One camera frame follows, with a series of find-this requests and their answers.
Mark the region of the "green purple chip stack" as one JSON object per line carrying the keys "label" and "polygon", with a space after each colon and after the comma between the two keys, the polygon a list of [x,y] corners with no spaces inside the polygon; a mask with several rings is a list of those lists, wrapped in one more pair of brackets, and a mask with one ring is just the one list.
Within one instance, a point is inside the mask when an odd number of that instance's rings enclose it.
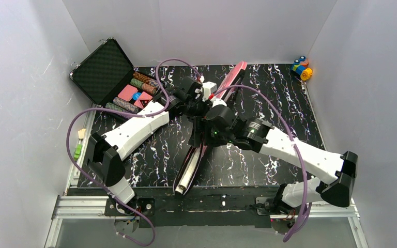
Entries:
{"label": "green purple chip stack", "polygon": [[[131,112],[125,110],[124,108],[122,108],[120,106],[117,106],[117,105],[115,105],[114,103],[111,103],[111,102],[107,103],[105,105],[105,108],[113,110],[113,111],[117,111],[117,112],[122,112],[122,113],[135,115],[135,113],[131,113]],[[115,119],[121,120],[123,122],[127,121],[128,119],[130,119],[129,115],[124,116],[124,115],[119,115],[117,113],[112,113],[112,112],[108,112],[108,115],[112,116]]]}

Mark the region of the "aluminium rail frame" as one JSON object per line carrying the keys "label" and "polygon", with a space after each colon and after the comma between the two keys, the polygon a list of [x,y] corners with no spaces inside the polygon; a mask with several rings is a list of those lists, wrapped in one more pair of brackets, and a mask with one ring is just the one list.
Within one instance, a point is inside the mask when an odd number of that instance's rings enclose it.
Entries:
{"label": "aluminium rail frame", "polygon": [[[275,159],[241,151],[232,145],[213,149],[200,166],[194,187],[278,186],[301,179],[296,167]],[[142,176],[138,187],[158,187]],[[151,238],[147,222],[136,230],[128,217],[106,216],[108,201],[101,188],[70,188],[56,202],[46,247],[135,247],[124,238]],[[288,242],[274,230],[283,219],[270,216],[271,227],[163,226],[156,227],[152,247],[367,247],[355,204],[347,208],[315,202],[306,225]]]}

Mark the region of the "green clip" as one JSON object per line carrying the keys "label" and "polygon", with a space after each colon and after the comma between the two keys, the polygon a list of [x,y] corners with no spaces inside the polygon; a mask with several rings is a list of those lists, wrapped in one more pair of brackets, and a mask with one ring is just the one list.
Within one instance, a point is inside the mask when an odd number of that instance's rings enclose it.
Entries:
{"label": "green clip", "polygon": [[82,144],[77,144],[73,154],[74,161],[78,161],[78,159],[81,156],[81,152],[82,152]]}

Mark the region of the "blue dealer chip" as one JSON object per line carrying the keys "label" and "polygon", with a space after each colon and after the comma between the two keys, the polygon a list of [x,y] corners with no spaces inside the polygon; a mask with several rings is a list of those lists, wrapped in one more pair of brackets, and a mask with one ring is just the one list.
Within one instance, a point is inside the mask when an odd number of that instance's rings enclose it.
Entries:
{"label": "blue dealer chip", "polygon": [[134,100],[135,102],[139,101],[140,98],[141,98],[141,95],[142,95],[141,92],[135,93],[135,94],[133,95],[133,100]]}

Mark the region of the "pink racket bag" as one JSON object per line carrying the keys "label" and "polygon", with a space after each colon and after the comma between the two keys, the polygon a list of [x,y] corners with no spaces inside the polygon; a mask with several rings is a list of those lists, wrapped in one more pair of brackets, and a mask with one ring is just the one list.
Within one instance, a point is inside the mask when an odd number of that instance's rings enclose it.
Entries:
{"label": "pink racket bag", "polygon": [[220,85],[188,78],[174,90],[177,114],[185,115],[192,123],[190,146],[173,183],[175,195],[185,195],[193,186],[195,175],[208,148],[226,145],[234,137],[231,127],[236,115],[229,99],[232,86],[238,85],[245,75],[247,62],[240,61],[225,76]]}

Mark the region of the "purple patterned chip stack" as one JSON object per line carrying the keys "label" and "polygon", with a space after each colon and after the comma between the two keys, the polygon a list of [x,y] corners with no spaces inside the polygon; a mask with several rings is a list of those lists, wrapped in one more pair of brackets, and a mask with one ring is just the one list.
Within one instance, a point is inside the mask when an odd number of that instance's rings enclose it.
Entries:
{"label": "purple patterned chip stack", "polygon": [[137,114],[141,109],[138,106],[135,106],[134,104],[131,104],[119,97],[115,97],[113,99],[113,103],[119,107],[121,107],[122,109],[133,113],[133,114]]}

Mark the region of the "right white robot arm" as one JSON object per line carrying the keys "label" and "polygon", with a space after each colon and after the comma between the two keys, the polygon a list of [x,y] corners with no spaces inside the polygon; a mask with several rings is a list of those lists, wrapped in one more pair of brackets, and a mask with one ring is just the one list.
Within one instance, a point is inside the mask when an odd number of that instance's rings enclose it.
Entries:
{"label": "right white robot arm", "polygon": [[225,105],[216,105],[192,118],[193,144],[217,147],[231,143],[242,150],[281,159],[304,168],[314,176],[307,182],[286,184],[279,189],[274,205],[296,208],[302,203],[325,201],[348,207],[357,177],[358,155],[328,152],[285,134],[258,118],[242,118]]}

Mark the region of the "beige clip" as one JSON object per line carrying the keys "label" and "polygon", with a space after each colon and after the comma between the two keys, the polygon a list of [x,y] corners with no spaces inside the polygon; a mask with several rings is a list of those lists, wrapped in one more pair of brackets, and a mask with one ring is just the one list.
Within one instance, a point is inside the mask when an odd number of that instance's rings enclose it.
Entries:
{"label": "beige clip", "polygon": [[80,129],[78,131],[78,139],[80,139],[80,140],[84,139],[85,134],[86,134],[86,129]]}

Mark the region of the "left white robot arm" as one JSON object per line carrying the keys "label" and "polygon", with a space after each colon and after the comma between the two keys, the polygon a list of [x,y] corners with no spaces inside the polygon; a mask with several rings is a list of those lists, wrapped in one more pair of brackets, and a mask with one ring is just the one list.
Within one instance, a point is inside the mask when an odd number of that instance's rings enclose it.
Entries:
{"label": "left white robot arm", "polygon": [[123,160],[174,117],[203,113],[207,106],[205,101],[216,91],[216,83],[201,83],[188,77],[167,93],[160,92],[138,113],[138,117],[132,117],[105,134],[91,135],[86,150],[87,166],[118,202],[128,203],[135,193],[125,178]]}

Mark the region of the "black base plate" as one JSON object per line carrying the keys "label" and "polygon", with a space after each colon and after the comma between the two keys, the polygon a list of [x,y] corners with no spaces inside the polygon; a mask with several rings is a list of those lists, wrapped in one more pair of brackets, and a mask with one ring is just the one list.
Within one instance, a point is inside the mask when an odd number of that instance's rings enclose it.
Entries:
{"label": "black base plate", "polygon": [[279,186],[193,187],[176,195],[168,187],[134,188],[135,196],[122,206],[112,197],[106,216],[136,219],[134,210],[148,217],[155,227],[163,226],[254,226],[271,227],[270,216],[294,221],[299,208],[292,210],[274,197]]}

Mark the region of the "black poker chip case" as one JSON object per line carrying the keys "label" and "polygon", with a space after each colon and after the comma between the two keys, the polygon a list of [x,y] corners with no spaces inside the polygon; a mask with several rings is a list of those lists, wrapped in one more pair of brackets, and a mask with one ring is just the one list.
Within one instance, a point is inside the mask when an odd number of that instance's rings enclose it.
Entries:
{"label": "black poker chip case", "polygon": [[134,72],[133,64],[119,43],[109,38],[78,64],[69,77],[96,107],[105,108],[130,85]]}

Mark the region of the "pink card deck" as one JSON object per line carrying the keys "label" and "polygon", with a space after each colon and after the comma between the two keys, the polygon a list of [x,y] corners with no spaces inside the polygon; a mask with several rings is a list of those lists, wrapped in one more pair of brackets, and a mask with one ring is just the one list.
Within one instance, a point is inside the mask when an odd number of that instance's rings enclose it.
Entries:
{"label": "pink card deck", "polygon": [[152,100],[152,95],[142,92],[141,98],[139,101],[134,102],[135,106],[138,106],[139,108],[143,109],[146,107],[146,105]]}
{"label": "pink card deck", "polygon": [[134,100],[133,96],[138,92],[139,90],[133,85],[126,85],[126,87],[118,94],[118,97],[129,102]]}

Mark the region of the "brown striped chip stack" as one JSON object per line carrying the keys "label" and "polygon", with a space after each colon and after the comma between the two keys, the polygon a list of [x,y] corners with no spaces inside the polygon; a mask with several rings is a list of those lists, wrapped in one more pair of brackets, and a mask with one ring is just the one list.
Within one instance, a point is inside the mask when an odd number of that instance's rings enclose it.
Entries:
{"label": "brown striped chip stack", "polygon": [[158,83],[157,80],[155,80],[155,79],[153,79],[153,78],[151,78],[151,77],[149,77],[147,75],[141,74],[140,72],[135,71],[133,73],[133,78],[136,79],[136,80],[139,80],[139,81],[141,81],[141,82],[143,82],[145,84],[148,84],[148,85],[150,85],[152,87],[155,87],[157,89],[160,88],[159,83]]}

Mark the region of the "colourful toy blocks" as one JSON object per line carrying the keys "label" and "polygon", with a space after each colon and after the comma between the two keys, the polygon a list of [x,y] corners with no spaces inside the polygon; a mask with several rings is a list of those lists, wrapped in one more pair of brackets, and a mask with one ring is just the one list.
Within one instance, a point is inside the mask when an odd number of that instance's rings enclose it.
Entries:
{"label": "colourful toy blocks", "polygon": [[301,80],[307,81],[313,75],[313,70],[309,67],[309,60],[306,56],[300,56],[291,65],[291,71],[297,74]]}

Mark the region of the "green red chip stack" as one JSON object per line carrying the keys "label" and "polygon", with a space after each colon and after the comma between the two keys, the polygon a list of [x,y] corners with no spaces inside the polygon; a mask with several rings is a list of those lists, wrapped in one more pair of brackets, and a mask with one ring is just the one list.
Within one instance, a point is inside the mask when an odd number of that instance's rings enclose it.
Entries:
{"label": "green red chip stack", "polygon": [[144,92],[146,92],[152,96],[154,96],[158,91],[158,89],[156,87],[146,84],[146,83],[139,81],[137,79],[132,79],[130,81],[130,84],[138,89],[143,90]]}

